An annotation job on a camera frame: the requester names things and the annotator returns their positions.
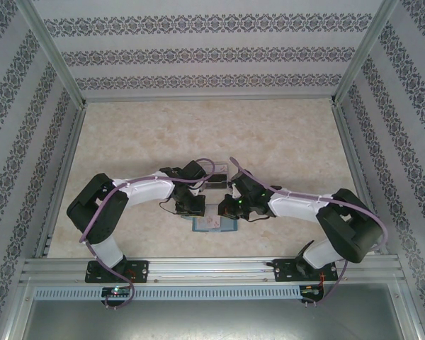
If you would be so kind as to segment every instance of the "marble floor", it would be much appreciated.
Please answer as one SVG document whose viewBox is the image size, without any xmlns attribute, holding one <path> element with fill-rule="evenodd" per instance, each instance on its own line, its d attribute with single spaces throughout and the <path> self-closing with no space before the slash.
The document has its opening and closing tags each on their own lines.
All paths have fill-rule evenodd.
<svg viewBox="0 0 425 340">
<path fill-rule="evenodd" d="M 230 156 L 290 190 L 354 190 L 327 99 L 89 104 L 49 257 L 91 257 L 66 209 L 95 174 L 128 179 Z M 236 172 L 231 164 L 229 172 Z M 152 201 L 126 210 L 114 236 L 127 257 L 290 256 L 325 238 L 318 224 L 287 217 L 239 221 L 237 232 L 191 228 Z"/>
</svg>

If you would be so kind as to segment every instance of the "patterned wallpaper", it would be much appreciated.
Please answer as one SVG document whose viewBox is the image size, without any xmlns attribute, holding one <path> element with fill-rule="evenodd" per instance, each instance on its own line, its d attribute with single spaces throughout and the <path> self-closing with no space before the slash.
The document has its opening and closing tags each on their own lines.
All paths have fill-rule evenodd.
<svg viewBox="0 0 425 340">
<path fill-rule="evenodd" d="M 399 2 L 342 109 L 425 329 L 425 0 Z"/>
<path fill-rule="evenodd" d="M 380 2 L 34 4 L 91 99 L 332 95 Z"/>
<path fill-rule="evenodd" d="M 77 110 L 14 2 L 0 0 L 0 327 L 33 257 Z"/>
</svg>

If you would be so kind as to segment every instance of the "purple wire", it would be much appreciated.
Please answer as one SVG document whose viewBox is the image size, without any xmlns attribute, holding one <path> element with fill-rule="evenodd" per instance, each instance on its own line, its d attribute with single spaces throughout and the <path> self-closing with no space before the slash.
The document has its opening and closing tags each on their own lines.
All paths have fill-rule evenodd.
<svg viewBox="0 0 425 340">
<path fill-rule="evenodd" d="M 117 310 L 118 308 L 122 308 L 124 306 L 126 306 L 127 304 L 129 304 L 132 299 L 134 298 L 135 295 L 135 286 L 132 283 L 131 280 L 129 280 L 128 278 L 126 278 L 125 276 L 117 273 L 116 271 L 114 271 L 112 268 L 110 268 L 109 266 L 107 266 L 104 262 L 102 262 L 102 260 L 98 257 L 98 254 L 94 251 L 93 247 L 90 245 L 90 243 L 88 241 L 85 241 L 88 233 L 90 232 L 91 228 L 94 226 L 94 223 L 96 222 L 99 214 L 101 213 L 102 209 L 104 209 L 104 206 L 106 205 L 106 203 L 108 202 L 108 200 L 110 200 L 110 198 L 113 196 L 114 193 L 116 193 L 118 190 L 120 190 L 121 188 L 124 188 L 125 186 L 127 186 L 128 184 L 133 184 L 133 183 L 137 183 L 137 182 L 141 182 L 141 181 L 148 181 L 148 180 L 152 180 L 152 179 L 166 179 L 169 181 L 173 181 L 173 182 L 181 182 L 181 183 L 198 183 L 198 182 L 204 182 L 207 181 L 208 179 L 211 178 L 211 176 L 214 174 L 215 171 L 215 164 L 212 160 L 208 159 L 208 158 L 199 158 L 196 160 L 197 162 L 199 161 L 207 161 L 209 163 L 212 164 L 212 170 L 211 173 L 205 177 L 202 177 L 200 179 L 177 179 L 177 178 L 171 178 L 171 177 L 165 177 L 165 176 L 146 176 L 146 177 L 141 177 L 141 178 L 134 178 L 131 179 L 125 183 L 120 184 L 119 186 L 115 187 L 110 193 L 108 193 L 108 195 L 104 198 L 104 200 L 102 201 L 101 205 L 98 207 L 98 209 L 96 210 L 95 214 L 93 215 L 93 217 L 90 220 L 90 223 L 86 226 L 86 229 L 84 231 L 84 233 L 82 234 L 82 236 L 80 237 L 79 243 L 85 243 L 86 247 L 89 249 L 89 251 L 93 254 L 95 260 L 97 260 L 97 262 L 104 268 L 106 269 L 109 273 L 112 273 L 113 275 L 119 277 L 120 279 L 124 280 L 125 282 L 129 283 L 130 289 L 131 289 L 131 293 L 129 295 L 129 298 L 123 302 L 121 305 L 112 307 L 110 305 L 107 304 L 108 301 L 108 297 L 106 297 L 106 301 L 104 302 L 104 305 L 106 306 L 106 308 L 113 308 L 114 310 Z"/>
<path fill-rule="evenodd" d="M 363 213 L 364 215 L 367 215 L 368 217 L 372 218 L 373 220 L 375 220 L 375 222 L 380 226 L 381 230 L 382 230 L 382 240 L 379 244 L 377 244 L 376 246 L 374 246 L 371 250 L 378 250 L 380 249 L 384 244 L 386 244 L 387 242 L 387 238 L 389 237 L 389 233 L 387 231 L 386 226 L 384 225 L 383 221 L 381 221 L 378 216 L 376 216 L 375 214 L 373 214 L 372 212 L 363 209 L 361 207 L 358 207 L 357 205 L 354 204 L 350 204 L 347 202 L 342 202 L 340 200 L 334 200 L 332 198 L 326 198 L 326 197 L 321 197 L 320 195 L 312 195 L 310 193 L 295 193 L 295 192 L 291 192 L 291 191 L 282 191 L 282 190 L 277 190 L 272 188 L 271 186 L 267 185 L 266 183 L 264 183 L 263 181 L 260 181 L 259 179 L 257 179 L 257 177 L 253 176 L 252 174 L 250 174 L 246 169 L 242 168 L 242 166 L 239 165 L 239 162 L 234 158 L 234 157 L 230 157 L 229 160 L 243 173 L 246 174 L 248 177 L 250 177 L 251 179 L 253 179 L 255 182 L 261 184 L 264 188 L 273 191 L 274 193 L 278 193 L 280 195 L 283 196 L 291 196 L 291 197 L 296 197 L 296 198 L 303 198 L 305 200 L 312 200 L 312 201 L 322 201 L 322 202 L 328 202 L 328 203 L 333 203 L 333 204 L 338 204 L 338 205 L 342 205 L 344 207 L 348 207 L 351 209 L 354 209 L 356 211 L 359 211 L 360 213 Z M 340 273 L 339 278 L 337 279 L 337 281 L 335 281 L 335 284 L 332 286 L 332 288 L 330 289 L 330 291 L 320 300 L 320 302 L 318 302 L 317 304 L 319 305 L 320 303 L 322 303 L 322 301 L 325 301 L 332 292 L 335 291 L 336 287 L 339 285 L 341 279 L 343 278 L 343 275 L 345 274 L 345 270 L 346 267 L 348 266 L 348 261 L 345 260 L 345 264 L 343 266 L 343 270 Z"/>
<path fill-rule="evenodd" d="M 345 270 L 346 267 L 348 267 L 348 260 L 345 260 L 345 263 L 343 264 L 343 269 L 341 270 L 341 273 L 339 275 L 339 278 L 337 278 L 337 281 L 335 281 L 334 285 L 332 286 L 332 288 L 329 290 L 329 292 L 327 292 L 327 294 L 325 296 L 323 296 L 323 298 L 317 302 L 317 305 L 321 305 L 324 301 L 326 301 L 331 294 L 336 290 L 337 286 L 339 285 L 341 279 L 343 278 L 343 275 L 345 274 Z"/>
<path fill-rule="evenodd" d="M 90 220 L 90 223 L 86 226 L 86 229 L 85 229 L 84 233 L 80 237 L 79 243 L 82 243 L 82 242 L 85 241 L 86 236 L 88 235 L 88 233 L 90 232 L 90 230 L 93 227 L 94 223 L 98 219 L 99 214 L 101 213 L 102 209 L 104 209 L 104 206 L 107 204 L 108 200 L 111 199 L 111 197 L 113 196 L 113 194 L 116 193 L 121 188 L 124 188 L 125 186 L 127 186 L 129 184 L 133 184 L 133 183 L 137 183 L 137 182 L 141 182 L 141 181 L 148 181 L 148 180 L 152 180 L 152 179 L 165 179 L 165 180 L 168 180 L 168 181 L 180 182 L 180 183 L 198 183 L 198 182 L 204 182 L 204 181 L 207 181 L 208 179 L 210 179 L 211 176 L 214 174 L 214 171 L 215 171 L 215 164 L 214 164 L 214 162 L 212 160 L 208 159 L 208 158 L 199 158 L 196 161 L 197 162 L 199 162 L 199 161 L 210 162 L 212 164 L 212 171 L 211 171 L 211 173 L 209 175 L 207 175 L 206 177 L 202 177 L 200 179 L 181 179 L 181 178 L 180 179 L 179 178 L 177 179 L 177 178 L 171 178 L 171 177 L 165 177 L 165 176 L 146 176 L 146 177 L 140 177 L 140 178 L 130 179 L 129 181 L 127 181 L 125 183 L 122 183 L 119 186 L 115 187 L 110 193 L 108 193 L 108 195 L 106 196 L 106 198 L 104 198 L 104 200 L 102 201 L 101 205 L 98 207 L 98 209 L 94 213 L 93 217 Z"/>
<path fill-rule="evenodd" d="M 125 282 L 129 283 L 130 289 L 131 289 L 131 293 L 129 295 L 129 298 L 123 302 L 121 305 L 118 306 L 110 306 L 107 304 L 108 301 L 108 296 L 106 297 L 106 301 L 104 301 L 104 305 L 106 306 L 106 308 L 113 308 L 114 310 L 117 310 L 118 308 L 123 308 L 124 306 L 128 305 L 132 299 L 134 298 L 134 294 L 135 294 L 135 286 L 134 283 L 132 283 L 131 280 L 129 280 L 128 278 L 126 278 L 125 276 L 117 273 L 116 271 L 114 271 L 112 268 L 110 268 L 109 266 L 107 266 L 104 262 L 102 262 L 102 260 L 98 257 L 98 254 L 94 251 L 93 247 L 91 246 L 90 242 L 85 242 L 86 247 L 89 249 L 89 251 L 93 254 L 95 260 L 97 260 L 97 262 L 104 267 L 104 269 L 106 269 L 109 273 L 112 273 L 114 276 L 119 277 L 121 280 L 124 280 Z"/>
</svg>

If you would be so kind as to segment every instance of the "purple cable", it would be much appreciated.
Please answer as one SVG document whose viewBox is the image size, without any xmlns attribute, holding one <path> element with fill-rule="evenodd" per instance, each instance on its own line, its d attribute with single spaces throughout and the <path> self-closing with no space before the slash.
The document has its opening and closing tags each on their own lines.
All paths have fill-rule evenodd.
<svg viewBox="0 0 425 340">
<path fill-rule="evenodd" d="M 135 286 L 134 283 L 132 283 L 131 280 L 129 280 L 128 278 L 126 278 L 125 276 L 117 273 L 116 271 L 114 271 L 111 267 L 107 266 L 104 262 L 102 262 L 102 260 L 100 258 L 98 258 L 98 254 L 94 251 L 93 247 L 91 246 L 90 242 L 86 241 L 85 242 L 86 247 L 88 248 L 88 250 L 93 254 L 95 260 L 97 260 L 97 262 L 104 268 L 106 269 L 108 272 L 112 273 L 114 276 L 119 277 L 121 280 L 124 280 L 125 282 L 129 283 L 130 289 L 131 289 L 131 293 L 129 295 L 129 298 L 123 302 L 121 305 L 118 306 L 110 306 L 107 304 L 108 301 L 108 296 L 106 297 L 106 301 L 104 301 L 104 305 L 106 306 L 106 308 L 113 308 L 114 310 L 117 310 L 118 308 L 123 308 L 124 306 L 128 305 L 132 299 L 134 298 L 134 294 L 135 294 Z"/>
<path fill-rule="evenodd" d="M 333 203 L 333 204 L 338 204 L 338 205 L 342 205 L 344 207 L 348 207 L 351 209 L 354 209 L 356 211 L 359 211 L 360 213 L 363 213 L 364 215 L 367 215 L 368 217 L 372 218 L 373 220 L 375 220 L 375 222 L 380 226 L 381 230 L 382 230 L 382 240 L 379 244 L 377 244 L 376 246 L 374 246 L 371 250 L 378 250 L 380 249 L 384 244 L 386 244 L 387 242 L 387 238 L 389 237 L 389 233 L 387 232 L 387 228 L 384 225 L 383 221 L 381 221 L 378 216 L 376 216 L 375 214 L 373 214 L 372 212 L 363 209 L 361 207 L 358 207 L 357 205 L 354 204 L 350 204 L 347 202 L 341 202 L 340 200 L 334 200 L 332 198 L 326 198 L 326 197 L 321 197 L 320 195 L 312 195 L 310 193 L 295 193 L 295 192 L 291 192 L 291 191 L 282 191 L 282 190 L 277 190 L 272 188 L 271 186 L 267 185 L 266 183 L 264 183 L 263 181 L 260 181 L 259 179 L 257 179 L 257 177 L 253 176 L 252 174 L 250 174 L 247 170 L 243 169 L 242 166 L 239 165 L 239 162 L 233 158 L 230 157 L 229 160 L 243 173 L 246 174 L 248 177 L 250 177 L 251 179 L 253 179 L 255 182 L 261 184 L 264 188 L 273 191 L 274 193 L 278 193 L 280 195 L 284 195 L 284 196 L 292 196 L 292 197 L 297 197 L 297 198 L 303 198 L 305 200 L 312 200 L 312 201 L 321 201 L 321 202 L 328 202 L 328 203 Z M 335 282 L 335 284 L 332 286 L 331 290 L 320 300 L 324 301 L 326 300 L 332 292 L 334 292 L 334 290 L 336 289 L 336 287 L 339 285 L 341 278 L 343 278 L 343 275 L 345 274 L 345 270 L 346 267 L 348 266 L 348 261 L 345 260 L 345 264 L 343 267 L 343 270 L 340 273 L 339 278 L 337 279 L 337 281 Z"/>
<path fill-rule="evenodd" d="M 117 310 L 118 308 L 122 308 L 122 307 L 126 306 L 127 304 L 129 304 L 132 301 L 132 299 L 134 298 L 135 286 L 134 286 L 134 284 L 132 283 L 131 280 L 129 280 L 125 276 L 117 273 L 112 268 L 110 268 L 109 266 L 107 266 L 104 262 L 102 262 L 102 260 L 98 257 L 98 254 L 94 251 L 93 247 L 90 245 L 90 243 L 88 241 L 85 241 L 86 236 L 90 232 L 91 228 L 94 226 L 94 223 L 96 222 L 96 220 L 97 220 L 99 214 L 101 213 L 102 209 L 104 209 L 104 206 L 106 205 L 106 203 L 108 202 L 108 200 L 110 200 L 110 198 L 113 196 L 114 193 L 116 193 L 121 188 L 124 188 L 128 184 L 133 184 L 133 183 L 137 183 L 137 182 L 141 182 L 141 181 L 148 181 L 148 180 L 152 180 L 152 179 L 160 179 L 160 178 L 161 179 L 166 179 L 166 180 L 169 180 L 169 181 L 173 181 L 173 182 L 181 182 L 181 183 L 198 183 L 198 182 L 207 181 L 214 174 L 214 171 L 215 171 L 215 164 L 214 164 L 214 162 L 212 160 L 208 159 L 208 158 L 199 158 L 196 161 L 197 162 L 199 162 L 199 161 L 207 161 L 207 162 L 211 163 L 211 165 L 212 165 L 211 173 L 209 175 L 205 176 L 205 177 L 200 178 L 200 179 L 179 179 L 179 178 L 177 179 L 177 178 L 171 178 L 171 177 L 165 177 L 165 176 L 146 176 L 146 177 L 131 179 L 128 182 L 122 183 L 119 186 L 115 187 L 110 193 L 108 193 L 108 195 L 106 196 L 106 198 L 104 198 L 104 200 L 102 201 L 101 205 L 98 207 L 98 209 L 94 213 L 93 217 L 90 220 L 90 223 L 86 226 L 86 229 L 85 229 L 84 233 L 80 237 L 79 243 L 85 243 L 86 247 L 93 254 L 95 260 L 97 260 L 97 262 L 104 269 L 106 269 L 109 273 L 112 273 L 113 275 L 115 275 L 115 276 L 119 277 L 120 279 L 124 280 L 125 282 L 129 283 L 130 289 L 132 291 L 132 293 L 129 295 L 129 298 L 125 302 L 123 302 L 121 305 L 118 305 L 118 306 L 115 306 L 115 307 L 111 307 L 111 306 L 109 306 L 107 304 L 108 297 L 106 297 L 106 301 L 104 302 L 104 305 L 106 306 L 106 308 L 111 307 L 114 310 Z"/>
<path fill-rule="evenodd" d="M 101 205 L 98 207 L 98 209 L 96 210 L 96 212 L 94 213 L 93 217 L 90 220 L 90 223 L 86 226 L 86 229 L 84 231 L 84 233 L 82 234 L 82 236 L 80 237 L 79 243 L 82 243 L 85 241 L 86 236 L 88 235 L 88 233 L 90 232 L 91 228 L 93 227 L 94 223 L 96 222 L 99 214 L 101 213 L 102 209 L 104 209 L 104 206 L 106 205 L 106 203 L 108 202 L 108 200 L 111 199 L 111 197 L 113 196 L 114 193 L 116 193 L 118 190 L 120 190 L 121 188 L 124 188 L 125 186 L 129 185 L 129 184 L 133 184 L 133 183 L 137 183 L 137 182 L 141 182 L 141 181 L 148 181 L 148 180 L 152 180 L 152 179 L 166 179 L 169 181 L 173 181 L 173 182 L 180 182 L 180 183 L 198 183 L 198 182 L 204 182 L 207 181 L 208 179 L 211 178 L 211 176 L 214 174 L 215 171 L 215 164 L 212 160 L 208 159 L 208 158 L 199 158 L 196 160 L 197 162 L 199 161 L 207 161 L 210 162 L 212 164 L 212 171 L 209 175 L 207 175 L 206 177 L 202 177 L 200 179 L 177 179 L 177 178 L 171 178 L 171 177 L 165 177 L 165 176 L 146 176 L 146 177 L 140 177 L 140 178 L 134 178 L 131 179 L 125 183 L 120 184 L 119 186 L 115 187 L 114 189 L 112 189 L 112 191 L 110 193 L 108 193 L 108 195 L 106 196 L 106 198 L 104 198 L 104 200 L 102 201 Z"/>
</svg>

